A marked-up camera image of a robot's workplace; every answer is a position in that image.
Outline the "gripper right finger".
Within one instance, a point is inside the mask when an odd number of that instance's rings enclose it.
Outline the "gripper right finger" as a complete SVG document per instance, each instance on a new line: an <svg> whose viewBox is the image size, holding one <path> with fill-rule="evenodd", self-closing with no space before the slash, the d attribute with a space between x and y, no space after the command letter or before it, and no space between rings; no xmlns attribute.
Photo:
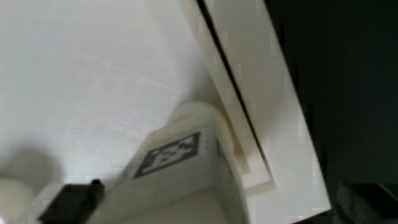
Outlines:
<svg viewBox="0 0 398 224"><path fill-rule="evenodd" d="M398 184L342 182L332 224L398 224Z"/></svg>

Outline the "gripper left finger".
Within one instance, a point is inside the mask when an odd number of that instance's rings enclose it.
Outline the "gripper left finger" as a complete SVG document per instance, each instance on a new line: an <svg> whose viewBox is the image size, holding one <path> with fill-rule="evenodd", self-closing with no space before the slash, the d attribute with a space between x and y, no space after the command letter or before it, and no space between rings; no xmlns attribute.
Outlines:
<svg viewBox="0 0 398 224"><path fill-rule="evenodd" d="M88 183L49 184L15 224L86 224L104 198L104 185L97 179Z"/></svg>

